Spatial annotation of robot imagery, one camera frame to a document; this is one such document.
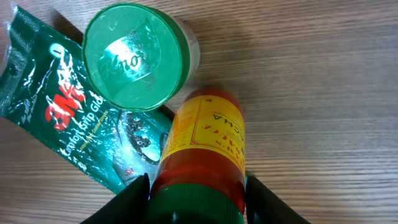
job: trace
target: wooden surface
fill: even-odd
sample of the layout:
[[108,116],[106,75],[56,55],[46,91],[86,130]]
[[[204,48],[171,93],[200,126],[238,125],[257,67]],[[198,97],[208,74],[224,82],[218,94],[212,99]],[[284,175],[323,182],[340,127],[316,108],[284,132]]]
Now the wooden surface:
[[[55,11],[84,31],[116,1],[17,2],[67,32]],[[299,214],[398,223],[397,0],[138,2],[185,21],[200,41],[198,74],[167,106],[224,86],[244,110],[247,170]],[[0,138],[1,223],[78,223],[113,197],[5,119]]]

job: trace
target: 3m logo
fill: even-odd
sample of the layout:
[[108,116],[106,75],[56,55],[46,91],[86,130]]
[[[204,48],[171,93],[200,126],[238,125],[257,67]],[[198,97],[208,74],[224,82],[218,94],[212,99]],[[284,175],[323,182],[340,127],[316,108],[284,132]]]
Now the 3m logo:
[[45,110],[45,120],[47,122],[54,120],[54,129],[63,131],[68,127],[70,118],[75,116],[75,111],[86,96],[82,90],[77,90],[67,82],[61,84],[59,89],[64,96],[55,94],[53,100],[48,100],[49,106]]

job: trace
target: plastic jar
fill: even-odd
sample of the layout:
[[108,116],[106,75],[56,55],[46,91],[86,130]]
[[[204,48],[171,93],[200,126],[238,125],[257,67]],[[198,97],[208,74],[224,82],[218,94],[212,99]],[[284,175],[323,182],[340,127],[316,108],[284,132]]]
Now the plastic jar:
[[89,23],[83,60],[96,91],[119,108],[148,111],[164,104],[194,74],[200,49],[181,21],[140,4],[115,4]]
[[244,120],[226,91],[187,97],[175,115],[146,223],[244,223]]

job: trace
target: plastic packaging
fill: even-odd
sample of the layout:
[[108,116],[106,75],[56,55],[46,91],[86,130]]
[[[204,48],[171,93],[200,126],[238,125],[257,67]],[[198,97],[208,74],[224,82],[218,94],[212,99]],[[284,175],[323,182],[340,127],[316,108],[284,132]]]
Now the plastic packaging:
[[91,20],[83,39],[90,82],[112,104],[149,111],[164,104],[199,66],[200,49],[181,21],[140,4],[115,4]]
[[189,95],[173,120],[146,223],[243,223],[244,133],[239,104],[228,92]]
[[171,120],[109,104],[88,82],[76,42],[21,7],[12,10],[0,115],[114,193],[144,173],[153,181]]

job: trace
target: green bottle cap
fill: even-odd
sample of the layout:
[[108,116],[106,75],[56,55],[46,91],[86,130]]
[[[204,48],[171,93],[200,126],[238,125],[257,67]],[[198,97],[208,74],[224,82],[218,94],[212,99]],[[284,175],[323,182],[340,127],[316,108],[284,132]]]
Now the green bottle cap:
[[89,23],[83,60],[96,91],[112,104],[148,111],[185,83],[191,66],[188,40],[178,23],[140,4],[115,4]]
[[157,192],[144,215],[145,224],[243,224],[243,216],[227,196],[205,185],[176,184]]

